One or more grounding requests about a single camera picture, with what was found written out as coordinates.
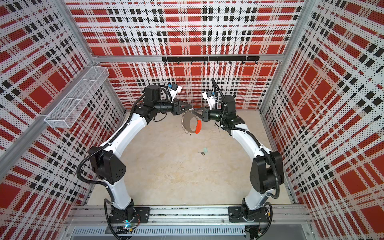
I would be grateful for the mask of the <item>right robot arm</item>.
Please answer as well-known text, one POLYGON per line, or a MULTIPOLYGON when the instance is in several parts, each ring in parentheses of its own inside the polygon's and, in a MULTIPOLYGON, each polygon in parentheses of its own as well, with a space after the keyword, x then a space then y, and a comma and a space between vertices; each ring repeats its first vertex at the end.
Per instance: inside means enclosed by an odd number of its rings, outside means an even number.
POLYGON ((203 98, 208 107, 194 109, 192 113, 204 122, 215 121, 243 147, 252 160, 250 183, 252 188, 243 198, 238 213, 230 211, 231 222, 255 222, 257 218, 272 218, 272 205, 269 198, 278 199, 280 186, 284 183, 282 155, 265 147, 251 133, 245 121, 238 116, 234 95, 224 95, 216 81, 214 89, 204 92, 203 98))

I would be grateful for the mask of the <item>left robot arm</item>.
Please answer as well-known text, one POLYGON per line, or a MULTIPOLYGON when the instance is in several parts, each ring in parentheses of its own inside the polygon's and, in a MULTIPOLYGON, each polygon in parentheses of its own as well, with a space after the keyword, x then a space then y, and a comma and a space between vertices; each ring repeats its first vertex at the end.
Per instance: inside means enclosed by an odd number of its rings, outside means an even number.
POLYGON ((181 91, 182 87, 175 83, 145 87, 144 94, 134 102, 126 122, 100 147, 92 147, 89 155, 79 163, 76 171, 78 179, 105 187, 110 196, 105 200, 105 205, 112 208, 106 212, 109 224, 140 221, 125 186, 127 167, 120 158, 133 138, 154 121, 158 113, 177 116, 191 108, 191 105, 176 99, 181 91))

